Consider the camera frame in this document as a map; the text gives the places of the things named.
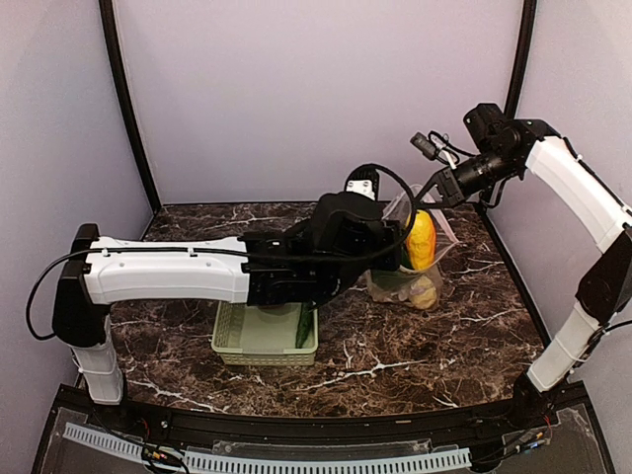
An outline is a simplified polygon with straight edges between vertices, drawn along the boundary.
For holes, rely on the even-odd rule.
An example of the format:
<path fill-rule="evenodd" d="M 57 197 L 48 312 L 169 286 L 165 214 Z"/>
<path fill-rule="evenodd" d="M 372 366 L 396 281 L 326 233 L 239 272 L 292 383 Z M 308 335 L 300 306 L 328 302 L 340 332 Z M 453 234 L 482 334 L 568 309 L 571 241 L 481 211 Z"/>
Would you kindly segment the dark green cucumber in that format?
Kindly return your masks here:
<path fill-rule="evenodd" d="M 295 334 L 295 347 L 297 349 L 302 349 L 303 345 L 307 341 L 313 327 L 313 320 L 313 309 L 309 305 L 303 304 L 300 309 Z"/>

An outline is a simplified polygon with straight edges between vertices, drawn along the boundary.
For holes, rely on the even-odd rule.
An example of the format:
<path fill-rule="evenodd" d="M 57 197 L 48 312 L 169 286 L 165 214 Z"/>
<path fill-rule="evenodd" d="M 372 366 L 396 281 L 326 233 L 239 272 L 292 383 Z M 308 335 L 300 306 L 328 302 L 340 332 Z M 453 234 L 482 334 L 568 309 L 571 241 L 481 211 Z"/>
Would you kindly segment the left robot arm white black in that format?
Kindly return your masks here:
<path fill-rule="evenodd" d="M 91 400 L 119 431 L 139 422 L 111 335 L 111 307 L 144 299 L 216 300 L 268 318 L 292 317 L 295 342 L 316 310 L 369 270 L 395 270 L 410 226 L 354 192 L 326 194 L 283 231 L 198 242 L 136 242 L 82 225 L 59 270 L 52 335 L 72 351 Z"/>

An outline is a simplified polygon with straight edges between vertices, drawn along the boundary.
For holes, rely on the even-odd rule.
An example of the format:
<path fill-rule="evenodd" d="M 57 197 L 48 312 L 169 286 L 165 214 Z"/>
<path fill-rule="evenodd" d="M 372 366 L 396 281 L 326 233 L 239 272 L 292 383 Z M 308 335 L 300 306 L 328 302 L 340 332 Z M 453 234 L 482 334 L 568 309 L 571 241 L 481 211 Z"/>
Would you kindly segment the green white bok choy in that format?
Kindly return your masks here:
<path fill-rule="evenodd" d="M 415 269 L 411 262 L 409 253 L 405 248 L 402 249 L 401 265 L 410 271 Z"/>

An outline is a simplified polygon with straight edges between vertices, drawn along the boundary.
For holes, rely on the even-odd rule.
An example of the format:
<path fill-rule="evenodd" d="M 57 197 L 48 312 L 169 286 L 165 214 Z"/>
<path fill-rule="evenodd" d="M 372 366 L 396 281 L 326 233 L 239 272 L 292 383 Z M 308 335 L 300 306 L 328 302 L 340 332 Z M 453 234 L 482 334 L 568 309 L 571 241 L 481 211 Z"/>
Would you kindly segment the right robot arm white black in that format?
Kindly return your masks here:
<path fill-rule="evenodd" d="M 456 207 L 530 173 L 577 216 L 600 252 L 579 283 L 570 316 L 513 385 L 504 419 L 523 429 L 553 406 L 560 384 L 616 329 L 611 320 L 631 299 L 631 208 L 547 122 L 508 118 L 493 103 L 477 105 L 463 121 L 477 155 L 434 173 L 415 197 L 418 209 Z"/>

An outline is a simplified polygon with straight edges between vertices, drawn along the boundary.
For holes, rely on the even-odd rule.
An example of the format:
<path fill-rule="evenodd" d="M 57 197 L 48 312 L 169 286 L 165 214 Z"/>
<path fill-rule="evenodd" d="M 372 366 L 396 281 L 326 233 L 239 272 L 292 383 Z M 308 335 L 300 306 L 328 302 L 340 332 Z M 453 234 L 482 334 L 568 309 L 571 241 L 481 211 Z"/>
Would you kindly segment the clear zip top bag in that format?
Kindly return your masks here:
<path fill-rule="evenodd" d="M 438 263 L 457 243 L 441 210 L 419 208 L 403 244 L 398 270 L 365 273 L 369 295 L 380 303 L 403 304 L 422 311 L 436 308 L 442 289 Z"/>

